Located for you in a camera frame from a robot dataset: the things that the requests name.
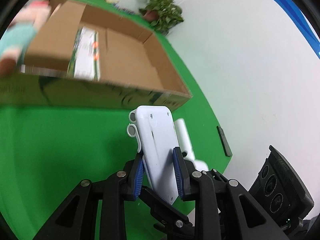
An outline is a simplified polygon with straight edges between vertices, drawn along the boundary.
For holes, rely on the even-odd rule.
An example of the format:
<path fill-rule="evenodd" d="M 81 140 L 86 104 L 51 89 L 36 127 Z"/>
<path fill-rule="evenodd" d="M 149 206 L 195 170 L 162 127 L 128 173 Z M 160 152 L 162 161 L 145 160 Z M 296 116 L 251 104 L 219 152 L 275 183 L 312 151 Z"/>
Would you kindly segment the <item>long brown cardboard box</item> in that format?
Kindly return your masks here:
<path fill-rule="evenodd" d="M 49 0 L 51 16 L 30 43 L 24 64 L 67 71 L 86 5 L 73 0 Z"/>

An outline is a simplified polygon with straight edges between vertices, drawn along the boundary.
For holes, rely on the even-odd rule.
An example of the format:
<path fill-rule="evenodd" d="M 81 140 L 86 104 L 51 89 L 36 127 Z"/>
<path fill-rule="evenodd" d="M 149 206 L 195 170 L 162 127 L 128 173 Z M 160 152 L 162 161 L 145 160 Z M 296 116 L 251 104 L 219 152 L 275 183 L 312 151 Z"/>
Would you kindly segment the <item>pig plush toy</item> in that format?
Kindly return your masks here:
<path fill-rule="evenodd" d="M 21 65 L 29 44 L 51 15 L 48 0 L 36 0 L 23 7 L 1 38 L 1 76 Z"/>

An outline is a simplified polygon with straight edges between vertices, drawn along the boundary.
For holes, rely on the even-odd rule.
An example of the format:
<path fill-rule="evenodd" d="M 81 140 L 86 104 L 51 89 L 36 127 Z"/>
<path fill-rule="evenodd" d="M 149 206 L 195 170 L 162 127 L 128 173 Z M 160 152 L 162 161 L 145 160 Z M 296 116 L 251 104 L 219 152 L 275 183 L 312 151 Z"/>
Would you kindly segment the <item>white green printed box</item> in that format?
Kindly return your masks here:
<path fill-rule="evenodd" d="M 99 57 L 98 32 L 86 26 L 79 28 L 76 33 L 67 75 L 80 80 L 99 81 Z"/>

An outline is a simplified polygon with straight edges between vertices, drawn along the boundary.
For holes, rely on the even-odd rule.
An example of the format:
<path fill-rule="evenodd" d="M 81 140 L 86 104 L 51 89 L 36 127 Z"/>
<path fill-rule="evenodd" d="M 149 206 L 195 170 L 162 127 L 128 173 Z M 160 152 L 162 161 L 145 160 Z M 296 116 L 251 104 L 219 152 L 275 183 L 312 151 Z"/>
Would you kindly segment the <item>right potted green plant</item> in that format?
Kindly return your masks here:
<path fill-rule="evenodd" d="M 139 8 L 139 13 L 151 28 L 165 36 L 184 22 L 182 8 L 174 0 L 145 0 L 145 6 Z"/>

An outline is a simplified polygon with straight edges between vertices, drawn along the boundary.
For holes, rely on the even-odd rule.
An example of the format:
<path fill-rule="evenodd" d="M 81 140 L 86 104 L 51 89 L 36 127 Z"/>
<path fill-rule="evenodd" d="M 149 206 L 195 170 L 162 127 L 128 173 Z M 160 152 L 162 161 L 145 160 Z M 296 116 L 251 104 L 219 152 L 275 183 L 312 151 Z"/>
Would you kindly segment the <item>green table cloth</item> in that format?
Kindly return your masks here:
<path fill-rule="evenodd" d="M 207 99 L 184 60 L 157 35 L 193 97 L 178 110 L 197 158 L 223 173 L 230 162 Z M 33 239 L 82 179 L 100 181 L 124 167 L 136 142 L 126 132 L 128 110 L 1 107 L 1 213 L 18 239 Z M 127 239 L 160 239 L 149 208 L 125 203 Z"/>

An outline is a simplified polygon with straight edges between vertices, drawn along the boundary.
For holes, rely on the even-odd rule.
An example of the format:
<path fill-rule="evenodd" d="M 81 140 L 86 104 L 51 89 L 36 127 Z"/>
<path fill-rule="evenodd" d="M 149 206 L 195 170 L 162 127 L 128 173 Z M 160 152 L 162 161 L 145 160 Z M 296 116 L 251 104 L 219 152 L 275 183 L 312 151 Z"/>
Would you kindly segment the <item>large open cardboard tray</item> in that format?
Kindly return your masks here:
<path fill-rule="evenodd" d="M 78 29 L 86 26 L 98 32 L 99 81 L 23 62 L 1 76 L 1 104 L 118 109 L 154 105 L 176 110 L 191 98 L 153 31 L 126 16 L 84 4 Z"/>

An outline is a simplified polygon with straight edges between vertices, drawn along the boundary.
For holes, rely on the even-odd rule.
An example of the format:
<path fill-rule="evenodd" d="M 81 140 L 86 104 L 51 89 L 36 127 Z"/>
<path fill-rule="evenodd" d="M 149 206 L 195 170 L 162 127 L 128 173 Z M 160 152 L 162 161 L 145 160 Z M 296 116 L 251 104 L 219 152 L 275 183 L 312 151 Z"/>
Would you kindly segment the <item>black remote control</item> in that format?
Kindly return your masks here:
<path fill-rule="evenodd" d="M 229 146 L 229 143 L 227 141 L 227 138 L 226 138 L 226 135 L 225 135 L 223 129 L 220 126 L 217 126 L 216 128 L 217 128 L 217 132 L 220 137 L 220 141 L 221 141 L 225 156 L 232 157 L 233 154 L 232 154 L 231 148 Z"/>

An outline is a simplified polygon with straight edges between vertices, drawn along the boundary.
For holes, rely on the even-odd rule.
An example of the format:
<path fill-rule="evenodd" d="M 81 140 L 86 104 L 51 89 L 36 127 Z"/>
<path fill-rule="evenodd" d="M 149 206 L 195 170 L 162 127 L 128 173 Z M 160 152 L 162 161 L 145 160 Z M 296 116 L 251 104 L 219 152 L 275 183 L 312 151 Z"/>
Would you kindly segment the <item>small packets at table back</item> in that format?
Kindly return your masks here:
<path fill-rule="evenodd" d="M 124 12 L 126 14 L 129 14 L 129 15 L 135 15 L 136 13 L 133 11 L 133 10 L 130 10 L 130 9 L 127 9 L 125 7 L 122 7 L 120 4 L 119 4 L 119 1 L 116 1 L 116 0 L 105 0 L 106 3 L 112 5 L 114 8 L 116 8 L 117 10 L 121 11 L 121 12 Z"/>

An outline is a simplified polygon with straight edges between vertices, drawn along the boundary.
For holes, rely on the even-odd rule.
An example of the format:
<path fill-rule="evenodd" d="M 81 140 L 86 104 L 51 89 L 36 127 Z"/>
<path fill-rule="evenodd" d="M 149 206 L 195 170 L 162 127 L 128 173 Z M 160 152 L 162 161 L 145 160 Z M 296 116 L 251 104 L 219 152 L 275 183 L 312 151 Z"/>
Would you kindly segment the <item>blue swoosh wall decal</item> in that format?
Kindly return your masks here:
<path fill-rule="evenodd" d="M 300 9 L 298 4 L 293 0 L 274 0 L 291 18 L 292 22 L 304 36 L 313 52 L 319 58 L 319 38 L 311 22 L 307 19 L 306 14 Z"/>

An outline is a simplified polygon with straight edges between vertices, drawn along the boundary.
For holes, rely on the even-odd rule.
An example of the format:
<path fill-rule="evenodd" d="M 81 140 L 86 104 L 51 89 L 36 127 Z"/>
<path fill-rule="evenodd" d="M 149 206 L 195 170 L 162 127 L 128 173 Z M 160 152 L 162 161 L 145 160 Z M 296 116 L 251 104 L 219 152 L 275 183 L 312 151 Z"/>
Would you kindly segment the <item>white cylinder bottle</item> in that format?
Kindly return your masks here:
<path fill-rule="evenodd" d="M 208 165 L 204 161 L 196 159 L 195 157 L 193 146 L 184 119 L 177 119 L 174 122 L 174 125 L 179 147 L 181 151 L 186 154 L 185 159 L 191 161 L 198 171 L 209 171 Z"/>

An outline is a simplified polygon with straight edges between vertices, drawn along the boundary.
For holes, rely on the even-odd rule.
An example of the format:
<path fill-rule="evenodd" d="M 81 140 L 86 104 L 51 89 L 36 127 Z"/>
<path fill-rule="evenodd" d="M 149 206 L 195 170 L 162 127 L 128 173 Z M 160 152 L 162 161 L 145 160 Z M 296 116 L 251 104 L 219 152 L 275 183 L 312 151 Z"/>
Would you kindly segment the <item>white plastic device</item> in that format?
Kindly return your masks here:
<path fill-rule="evenodd" d="M 172 152 L 178 146 L 174 121 L 165 106 L 139 106 L 129 113 L 127 134 L 136 138 L 149 185 L 172 205 L 178 197 Z"/>

